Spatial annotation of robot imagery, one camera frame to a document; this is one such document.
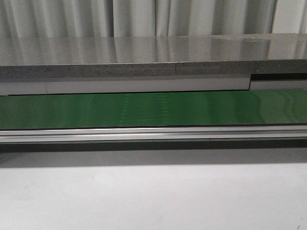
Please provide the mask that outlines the grey speckled stone counter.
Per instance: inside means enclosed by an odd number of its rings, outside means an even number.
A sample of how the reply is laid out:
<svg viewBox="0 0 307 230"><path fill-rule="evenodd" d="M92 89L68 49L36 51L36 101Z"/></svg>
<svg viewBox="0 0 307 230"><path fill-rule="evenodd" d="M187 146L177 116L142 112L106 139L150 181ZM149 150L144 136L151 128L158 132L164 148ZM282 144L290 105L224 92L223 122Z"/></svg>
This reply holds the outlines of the grey speckled stone counter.
<svg viewBox="0 0 307 230"><path fill-rule="evenodd" d="M305 73L305 34L3 38L0 79Z"/></svg>

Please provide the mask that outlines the green conveyor belt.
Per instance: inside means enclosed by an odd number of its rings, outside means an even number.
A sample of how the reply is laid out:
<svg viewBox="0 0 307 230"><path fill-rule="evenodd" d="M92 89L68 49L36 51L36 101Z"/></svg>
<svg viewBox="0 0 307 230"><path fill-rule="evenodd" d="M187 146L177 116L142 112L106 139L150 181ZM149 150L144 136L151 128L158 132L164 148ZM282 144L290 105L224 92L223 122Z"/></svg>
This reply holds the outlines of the green conveyor belt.
<svg viewBox="0 0 307 230"><path fill-rule="evenodd" d="M3 96L2 130L304 124L306 90Z"/></svg>

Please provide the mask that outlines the aluminium conveyor front rail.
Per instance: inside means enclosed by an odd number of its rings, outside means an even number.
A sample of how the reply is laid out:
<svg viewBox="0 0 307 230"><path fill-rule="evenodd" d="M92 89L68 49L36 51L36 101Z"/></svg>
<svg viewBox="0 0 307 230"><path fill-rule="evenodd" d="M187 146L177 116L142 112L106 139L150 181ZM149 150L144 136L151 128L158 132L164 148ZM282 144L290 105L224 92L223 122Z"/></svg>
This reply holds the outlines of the aluminium conveyor front rail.
<svg viewBox="0 0 307 230"><path fill-rule="evenodd" d="M87 129L4 130L1 143L70 141L192 140L235 138L305 138L305 125L129 127Z"/></svg>

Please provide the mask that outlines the grey panel under counter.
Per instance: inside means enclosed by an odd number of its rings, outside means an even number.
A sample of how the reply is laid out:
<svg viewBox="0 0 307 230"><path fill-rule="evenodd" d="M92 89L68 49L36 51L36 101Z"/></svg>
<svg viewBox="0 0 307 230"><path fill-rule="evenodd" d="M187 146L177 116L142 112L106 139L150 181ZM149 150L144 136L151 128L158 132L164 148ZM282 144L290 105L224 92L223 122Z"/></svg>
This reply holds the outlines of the grey panel under counter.
<svg viewBox="0 0 307 230"><path fill-rule="evenodd" d="M305 89L306 73L1 80L1 95Z"/></svg>

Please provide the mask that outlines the white pleated curtain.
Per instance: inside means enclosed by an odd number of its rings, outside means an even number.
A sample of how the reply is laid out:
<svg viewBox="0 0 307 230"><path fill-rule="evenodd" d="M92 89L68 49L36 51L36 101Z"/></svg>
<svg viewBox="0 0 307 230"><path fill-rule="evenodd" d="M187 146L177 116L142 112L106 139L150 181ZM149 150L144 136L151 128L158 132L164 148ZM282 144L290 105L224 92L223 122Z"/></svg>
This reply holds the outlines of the white pleated curtain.
<svg viewBox="0 0 307 230"><path fill-rule="evenodd" d="M2 38L307 31L304 0L3 0Z"/></svg>

